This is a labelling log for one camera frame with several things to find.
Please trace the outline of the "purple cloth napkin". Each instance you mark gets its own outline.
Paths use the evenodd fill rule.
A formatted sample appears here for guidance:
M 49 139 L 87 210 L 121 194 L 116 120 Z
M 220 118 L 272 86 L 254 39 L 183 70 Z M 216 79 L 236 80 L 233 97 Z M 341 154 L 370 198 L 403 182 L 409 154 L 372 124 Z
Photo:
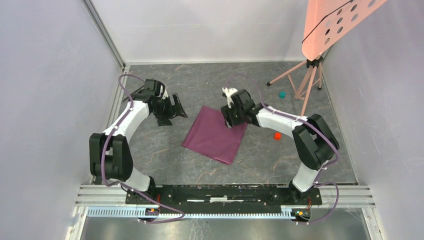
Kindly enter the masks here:
M 219 110 L 203 105 L 181 145 L 195 153 L 231 165 L 246 129 L 246 123 L 228 128 Z

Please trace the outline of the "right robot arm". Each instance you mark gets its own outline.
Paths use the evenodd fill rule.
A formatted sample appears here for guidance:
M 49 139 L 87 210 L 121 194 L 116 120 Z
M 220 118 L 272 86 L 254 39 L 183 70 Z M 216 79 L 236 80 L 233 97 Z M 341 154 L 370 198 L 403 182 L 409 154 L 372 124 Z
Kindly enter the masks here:
M 320 171 L 332 157 L 340 156 L 340 145 L 324 118 L 319 114 L 293 115 L 265 103 L 256 104 L 245 89 L 224 87 L 222 95 L 227 103 L 220 110 L 228 128 L 246 123 L 293 139 L 301 164 L 289 183 L 288 196 L 295 204 L 306 201 Z

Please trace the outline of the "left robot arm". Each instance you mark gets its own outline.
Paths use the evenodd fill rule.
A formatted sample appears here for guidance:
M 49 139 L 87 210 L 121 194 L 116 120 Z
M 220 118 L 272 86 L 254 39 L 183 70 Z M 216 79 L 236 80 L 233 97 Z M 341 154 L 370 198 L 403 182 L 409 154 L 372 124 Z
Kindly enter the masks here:
M 168 94 L 166 86 L 155 79 L 146 79 L 141 89 L 127 94 L 128 103 L 118 119 L 101 133 L 89 138 L 89 166 L 93 176 L 107 187 L 120 184 L 138 191 L 145 204 L 157 198 L 153 177 L 134 167 L 129 142 L 139 125 L 153 115 L 159 127 L 171 126 L 175 117 L 187 118 L 178 94 Z

